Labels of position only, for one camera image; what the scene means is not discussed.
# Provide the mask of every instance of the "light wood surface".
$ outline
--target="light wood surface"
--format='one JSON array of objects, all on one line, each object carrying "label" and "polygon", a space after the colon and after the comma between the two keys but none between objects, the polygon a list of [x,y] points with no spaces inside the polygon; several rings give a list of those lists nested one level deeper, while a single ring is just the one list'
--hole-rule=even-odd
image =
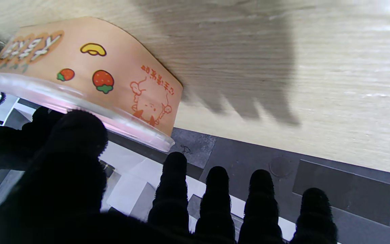
[{"label": "light wood surface", "polygon": [[183,83],[175,127],[390,172],[390,1],[0,0],[0,42],[82,16]]}]

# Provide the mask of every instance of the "plastic container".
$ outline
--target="plastic container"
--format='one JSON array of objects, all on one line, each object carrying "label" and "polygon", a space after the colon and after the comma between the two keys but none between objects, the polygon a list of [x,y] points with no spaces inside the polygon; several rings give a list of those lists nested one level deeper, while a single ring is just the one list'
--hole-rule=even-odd
[{"label": "plastic container", "polygon": [[91,111],[161,151],[174,144],[182,90],[134,37],[96,18],[21,28],[0,53],[0,91],[63,113]]}]

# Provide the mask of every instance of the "black rectangle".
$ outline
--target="black rectangle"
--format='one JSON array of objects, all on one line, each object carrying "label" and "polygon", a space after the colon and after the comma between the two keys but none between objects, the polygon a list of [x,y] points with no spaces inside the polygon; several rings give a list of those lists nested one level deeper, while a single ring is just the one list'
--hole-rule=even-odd
[{"label": "black rectangle", "polygon": [[390,226],[390,184],[300,160],[293,192],[317,187],[333,207]]},{"label": "black rectangle", "polygon": [[38,104],[35,104],[34,102],[30,102],[28,100],[25,100],[25,99],[22,99],[20,98],[17,103],[20,103],[22,105],[25,105],[27,107],[30,107],[30,108],[34,108],[34,109],[38,109],[39,107],[41,107],[40,105]]}]

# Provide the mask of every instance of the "fingertip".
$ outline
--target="fingertip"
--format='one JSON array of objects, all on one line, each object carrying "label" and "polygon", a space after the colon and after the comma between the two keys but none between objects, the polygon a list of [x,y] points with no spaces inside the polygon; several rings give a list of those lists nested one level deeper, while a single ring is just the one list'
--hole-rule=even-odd
[{"label": "fingertip", "polygon": [[186,157],[181,152],[178,152],[178,151],[170,153],[167,156],[167,159],[165,159],[165,161],[181,162],[181,163],[187,163],[188,162]]}]

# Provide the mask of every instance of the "black glove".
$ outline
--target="black glove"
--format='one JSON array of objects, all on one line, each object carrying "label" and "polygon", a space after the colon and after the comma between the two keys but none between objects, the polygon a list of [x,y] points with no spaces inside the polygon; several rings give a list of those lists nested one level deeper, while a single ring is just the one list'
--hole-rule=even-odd
[{"label": "black glove", "polygon": [[32,116],[32,122],[23,125],[22,130],[0,126],[0,169],[26,170],[63,114],[40,107]]}]

